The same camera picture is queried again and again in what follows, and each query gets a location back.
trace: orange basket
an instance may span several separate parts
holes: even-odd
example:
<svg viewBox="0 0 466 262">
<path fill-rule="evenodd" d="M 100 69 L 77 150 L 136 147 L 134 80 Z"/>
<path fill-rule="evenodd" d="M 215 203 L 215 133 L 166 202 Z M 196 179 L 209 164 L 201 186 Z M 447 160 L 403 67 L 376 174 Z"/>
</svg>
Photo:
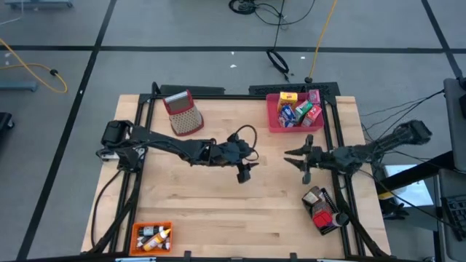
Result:
<svg viewBox="0 0 466 262">
<path fill-rule="evenodd" d="M 136 245 L 138 243 L 139 229 L 143 228 L 144 226 L 163 226 L 164 229 L 172 229 L 169 234 L 170 249 L 163 250 L 160 248 L 154 248 L 151 251 L 144 251 L 140 248 L 137 248 Z M 130 256 L 167 255 L 168 253 L 172 251 L 172 248 L 173 248 L 173 227 L 170 221 L 146 222 L 146 223 L 134 223 L 133 224 L 133 232 L 131 233 Z"/>
</svg>

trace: concrete floor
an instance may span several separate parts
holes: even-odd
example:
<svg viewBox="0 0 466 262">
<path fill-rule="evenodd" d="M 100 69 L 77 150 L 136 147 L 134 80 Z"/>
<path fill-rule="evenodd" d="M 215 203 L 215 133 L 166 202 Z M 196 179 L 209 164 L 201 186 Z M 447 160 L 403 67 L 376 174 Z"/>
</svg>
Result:
<svg viewBox="0 0 466 262">
<path fill-rule="evenodd" d="M 183 52 L 181 47 L 268 47 L 276 27 L 254 15 L 231 12 L 219 0 L 118 0 L 103 38 L 104 46 L 180 47 L 175 52 L 98 53 L 82 104 L 69 137 L 55 184 L 33 241 L 29 258 L 79 253 L 100 162 L 94 152 L 105 123 L 114 115 L 121 94 L 148 92 L 159 84 L 225 87 L 229 94 L 245 94 L 249 85 L 285 83 L 264 52 Z M 267 3 L 276 7 L 281 1 Z M 37 199 L 49 172 L 63 128 L 82 81 L 92 46 L 109 0 L 81 0 L 73 9 L 27 10 L 22 20 L 0 27 L 0 38 L 11 45 L 82 46 L 87 51 L 21 51 L 24 61 L 59 70 L 68 82 L 66 95 L 45 87 L 37 92 L 0 92 L 0 111 L 13 113 L 16 128 L 3 141 L 0 153 L 0 260 L 16 259 Z M 451 48 L 466 48 L 466 17 L 461 0 L 429 0 Z M 288 20 L 301 17 L 310 1 L 286 1 Z M 281 30 L 279 47 L 313 47 L 331 2 L 317 0 L 310 15 Z M 0 1 L 0 20 L 19 15 Z M 263 14 L 274 22 L 273 17 Z M 438 41 L 420 0 L 339 1 L 324 36 L 323 47 L 435 48 Z M 16 64 L 0 52 L 0 65 Z M 302 82 L 312 53 L 281 52 L 294 76 Z M 466 55 L 454 56 L 466 68 Z M 47 72 L 36 70 L 60 88 Z M 314 72 L 316 82 L 338 82 L 343 95 L 354 95 L 361 114 L 428 96 L 454 77 L 443 53 L 334 53 L 321 52 Z M 23 69 L 0 71 L 0 79 L 32 79 Z M 362 118 L 366 126 L 389 114 Z M 446 107 L 439 95 L 411 112 L 433 131 L 423 147 L 404 147 L 407 154 L 432 157 L 448 151 Z M 390 122 L 373 128 L 380 134 Z M 387 155 L 387 164 L 411 164 L 413 159 Z M 433 255 L 432 233 L 399 222 L 386 223 L 393 254 L 406 259 Z"/>
</svg>

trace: green package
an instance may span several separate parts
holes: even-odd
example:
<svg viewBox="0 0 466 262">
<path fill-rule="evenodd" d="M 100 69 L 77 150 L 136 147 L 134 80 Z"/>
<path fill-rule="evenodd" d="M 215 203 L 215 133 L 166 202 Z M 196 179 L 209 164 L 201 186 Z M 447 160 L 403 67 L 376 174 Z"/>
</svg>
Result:
<svg viewBox="0 0 466 262">
<path fill-rule="evenodd" d="M 296 107 L 296 109 L 294 110 L 294 114 L 296 116 L 296 121 L 298 124 L 301 124 L 301 122 L 304 119 L 304 116 L 306 116 L 307 112 L 309 112 L 311 108 L 312 104 L 308 100 L 305 100 L 301 105 Z"/>
</svg>

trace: pink basket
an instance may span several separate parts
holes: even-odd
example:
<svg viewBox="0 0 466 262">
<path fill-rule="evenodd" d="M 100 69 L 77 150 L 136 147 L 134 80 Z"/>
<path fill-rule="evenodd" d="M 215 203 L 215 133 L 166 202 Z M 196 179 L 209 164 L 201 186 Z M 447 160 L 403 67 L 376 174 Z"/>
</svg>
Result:
<svg viewBox="0 0 466 262">
<path fill-rule="evenodd" d="M 277 104 L 280 94 L 268 94 L 267 101 L 267 115 L 269 116 L 269 131 L 270 132 L 315 132 L 323 127 L 323 116 L 319 114 L 317 119 L 310 127 L 281 127 L 278 122 Z M 298 105 L 306 100 L 307 93 L 298 93 Z"/>
</svg>

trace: wooden table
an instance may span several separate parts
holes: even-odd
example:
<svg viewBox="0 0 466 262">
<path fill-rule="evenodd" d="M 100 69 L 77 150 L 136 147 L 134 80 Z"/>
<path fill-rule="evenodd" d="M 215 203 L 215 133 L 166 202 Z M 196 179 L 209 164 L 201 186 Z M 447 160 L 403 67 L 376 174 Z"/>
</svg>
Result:
<svg viewBox="0 0 466 262">
<path fill-rule="evenodd" d="M 120 96 L 115 119 L 133 121 L 137 102 L 138 95 Z M 205 126 L 186 139 L 215 138 L 221 143 L 238 127 L 252 124 L 258 131 L 256 149 L 260 153 L 260 165 L 251 171 L 251 179 L 240 185 L 236 167 L 190 167 L 176 155 L 151 149 L 146 157 L 135 221 L 172 221 L 171 256 L 183 256 L 185 250 L 191 250 L 194 257 L 289 258 L 295 252 L 299 258 L 343 258 L 340 231 L 322 237 L 301 203 L 311 186 L 325 187 L 333 197 L 330 171 L 312 169 L 311 184 L 303 185 L 302 174 L 283 160 L 283 152 L 301 147 L 307 134 L 270 133 L 265 100 L 196 100 L 195 103 L 204 116 Z M 337 103 L 345 144 L 364 143 L 355 98 L 337 97 Z M 161 100 L 155 103 L 153 117 L 151 130 L 174 136 Z M 253 141 L 253 133 L 247 129 L 241 131 L 240 137 L 250 144 Z M 325 150 L 323 129 L 314 133 L 314 145 Z M 103 165 L 96 195 L 114 175 L 116 165 L 116 162 Z M 96 240 L 114 219 L 121 182 L 122 175 L 100 200 Z M 352 183 L 360 222 L 380 248 L 390 253 L 374 181 L 355 174 Z M 91 218 L 82 250 L 91 248 Z M 126 225 L 123 222 L 117 250 L 122 249 Z M 351 226 L 348 233 L 352 253 L 356 254 Z"/>
</svg>

